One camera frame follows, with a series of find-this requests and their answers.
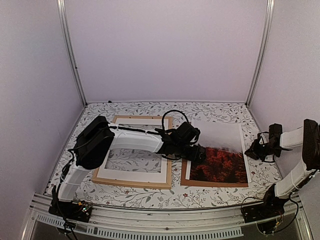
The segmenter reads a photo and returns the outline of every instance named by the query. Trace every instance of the patterned surface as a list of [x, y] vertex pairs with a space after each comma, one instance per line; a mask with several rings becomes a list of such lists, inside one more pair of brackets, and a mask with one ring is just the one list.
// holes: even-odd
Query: patterned surface
[[[241, 123], [246, 149], [257, 137], [258, 128], [247, 107], [237, 103], [201, 103], [201, 102], [121, 102], [92, 103], [86, 108], [66, 149], [75, 145], [78, 134], [98, 115], [112, 121], [115, 115], [161, 116], [165, 112], [177, 109], [195, 120], [223, 123]], [[173, 126], [183, 122], [179, 113], [173, 112]], [[59, 183], [62, 167], [70, 159], [65, 150], [54, 175], [46, 189], [51, 194], [52, 187]], [[75, 194], [75, 200], [86, 200], [95, 204], [126, 206], [151, 209], [208, 208], [240, 204], [244, 198], [255, 196], [258, 191], [280, 180], [280, 175], [273, 163], [262, 163], [248, 158], [251, 180], [246, 188], [227, 187], [189, 187], [180, 186], [181, 161], [172, 163], [172, 189], [142, 189], [131, 187], [94, 184], [92, 172], [83, 180]]]

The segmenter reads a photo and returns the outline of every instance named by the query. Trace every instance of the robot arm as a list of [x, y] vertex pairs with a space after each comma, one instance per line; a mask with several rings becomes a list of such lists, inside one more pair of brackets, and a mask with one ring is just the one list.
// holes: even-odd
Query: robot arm
[[260, 144], [260, 135], [245, 152], [253, 159], [265, 160], [268, 155], [280, 157], [281, 151], [302, 145], [302, 156], [295, 168], [265, 193], [263, 203], [242, 208], [246, 222], [257, 221], [284, 213], [284, 204], [293, 192], [300, 190], [320, 169], [320, 131], [314, 120], [305, 119], [303, 127], [282, 133], [282, 126], [269, 127], [269, 142]]
[[162, 154], [167, 159], [172, 159], [168, 155], [174, 155], [175, 159], [202, 162], [206, 159], [206, 151], [204, 147], [195, 145], [199, 135], [200, 130], [187, 121], [177, 129], [149, 131], [109, 123], [104, 116], [96, 117], [78, 135], [74, 148], [69, 149], [73, 158], [62, 169], [60, 185], [52, 189], [49, 212], [58, 216], [63, 213], [70, 219], [89, 221], [90, 212], [85, 211], [86, 216], [77, 216], [75, 213], [80, 213], [79, 206], [72, 201], [88, 172], [103, 164], [109, 150], [144, 150]]

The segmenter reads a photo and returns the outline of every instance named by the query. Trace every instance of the picture frame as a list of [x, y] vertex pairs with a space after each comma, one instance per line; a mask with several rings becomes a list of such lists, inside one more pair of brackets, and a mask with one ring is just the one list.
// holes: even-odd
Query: picture frame
[[[135, 125], [156, 126], [157, 128], [161, 128], [162, 116], [116, 115], [112, 122], [119, 125], [129, 125], [132, 128], [134, 128]], [[172, 122], [172, 117], [165, 117], [165, 128], [171, 129], [173, 126]], [[106, 169], [110, 152], [109, 150], [103, 164], [94, 170], [92, 176], [93, 183], [132, 188], [171, 189], [172, 162], [170, 160], [161, 157], [160, 172], [156, 173]]]

